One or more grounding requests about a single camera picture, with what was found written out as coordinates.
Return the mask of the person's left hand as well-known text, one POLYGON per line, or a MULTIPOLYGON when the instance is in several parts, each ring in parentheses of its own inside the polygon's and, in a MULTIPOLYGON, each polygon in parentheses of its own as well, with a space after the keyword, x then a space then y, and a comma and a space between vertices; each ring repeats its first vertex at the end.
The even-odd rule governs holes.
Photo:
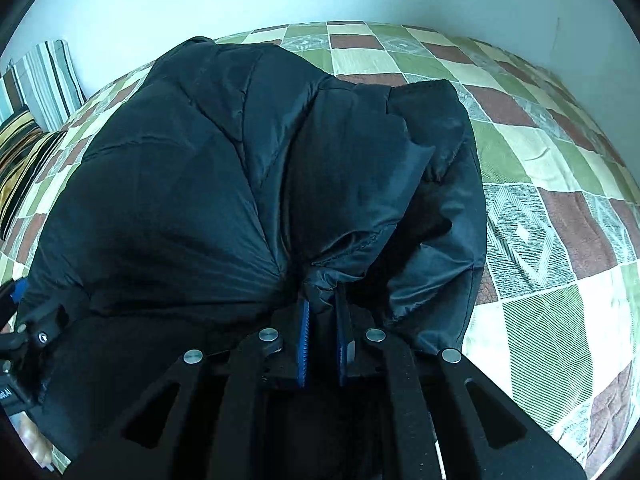
POLYGON ((29 454, 41 468, 52 467, 53 445, 24 413, 18 416, 17 434, 29 454))

